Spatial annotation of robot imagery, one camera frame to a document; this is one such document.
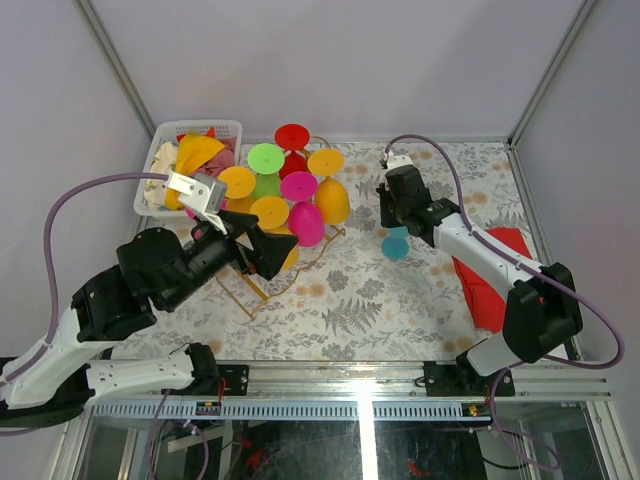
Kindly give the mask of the blue wine glass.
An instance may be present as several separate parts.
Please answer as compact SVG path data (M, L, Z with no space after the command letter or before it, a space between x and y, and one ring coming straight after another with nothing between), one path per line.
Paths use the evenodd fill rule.
M409 232L404 226L389 228L381 243L383 255L394 261L405 259L410 249L408 237Z

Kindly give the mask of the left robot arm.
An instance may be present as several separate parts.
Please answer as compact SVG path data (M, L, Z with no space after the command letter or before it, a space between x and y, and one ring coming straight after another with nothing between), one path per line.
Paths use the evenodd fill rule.
M153 326L156 312L175 311L226 266L272 279L298 245L293 234L263 231L254 215L223 212L222 220L226 232L198 221L187 244L173 231L154 227L120 246L117 264L73 295L34 365L25 356L2 359L2 427L59 425L114 396L216 393L222 377L211 348L201 343L151 360L97 356Z

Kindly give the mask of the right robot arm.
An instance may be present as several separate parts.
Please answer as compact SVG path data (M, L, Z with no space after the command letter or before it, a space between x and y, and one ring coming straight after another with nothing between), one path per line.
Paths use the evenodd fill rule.
M405 227L461 261L506 302L502 330L456 358L455 378L463 392L482 392L499 370L535 363L582 330L567 267L546 267L516 252L464 218L451 200L434 200L409 158L388 168L377 192L383 226Z

